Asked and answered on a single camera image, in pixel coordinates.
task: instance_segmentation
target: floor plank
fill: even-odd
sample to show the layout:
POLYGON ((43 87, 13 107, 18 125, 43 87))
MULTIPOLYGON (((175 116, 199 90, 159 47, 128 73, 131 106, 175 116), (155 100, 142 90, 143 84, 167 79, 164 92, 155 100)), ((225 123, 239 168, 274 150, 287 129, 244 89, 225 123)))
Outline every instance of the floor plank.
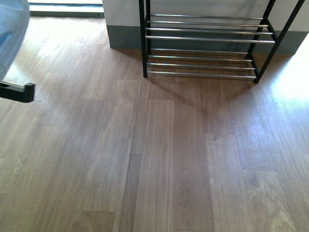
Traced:
POLYGON ((174 102, 150 100, 134 232, 173 231, 174 102))
POLYGON ((75 232, 112 232, 113 212, 77 211, 70 231, 75 232))
POLYGON ((253 232, 234 135, 206 134, 214 231, 253 232))
POLYGON ((132 153, 141 154, 144 148, 144 136, 148 109, 148 99, 150 91, 150 81, 148 79, 142 79, 139 106, 136 116, 136 123, 134 128, 134 137, 132 144, 132 153))
POLYGON ((299 152, 274 155, 278 176, 296 231, 309 229, 309 155, 299 152))
POLYGON ((204 132, 233 134, 224 80, 201 81, 204 132))
POLYGON ((28 149, 20 144, 28 157, 16 166, 14 184, 11 183, 12 188, 0 207, 1 231, 30 231, 65 145, 68 130, 41 128, 36 135, 28 136, 33 136, 35 141, 28 143, 28 149))
POLYGON ((102 123, 105 104, 83 100, 76 105, 74 127, 70 128, 44 200, 31 231, 66 231, 69 229, 76 199, 102 123))
POLYGON ((243 173, 255 232, 295 232, 277 173, 243 173))
POLYGON ((131 154, 119 232, 133 232, 140 179, 140 154, 131 154))
POLYGON ((199 83, 175 86, 174 228, 213 231, 199 83))
POLYGON ((275 171, 270 144, 249 84, 225 81, 225 92, 242 168, 275 171))

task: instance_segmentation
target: laminate floor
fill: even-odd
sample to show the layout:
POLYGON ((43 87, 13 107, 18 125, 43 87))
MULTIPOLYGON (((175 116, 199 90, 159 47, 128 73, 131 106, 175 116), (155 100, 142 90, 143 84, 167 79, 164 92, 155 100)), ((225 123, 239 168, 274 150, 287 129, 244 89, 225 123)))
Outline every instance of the laminate floor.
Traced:
POLYGON ((36 100, 0 99, 0 231, 308 232, 306 52, 257 85, 144 79, 104 19, 31 18, 4 81, 36 100))

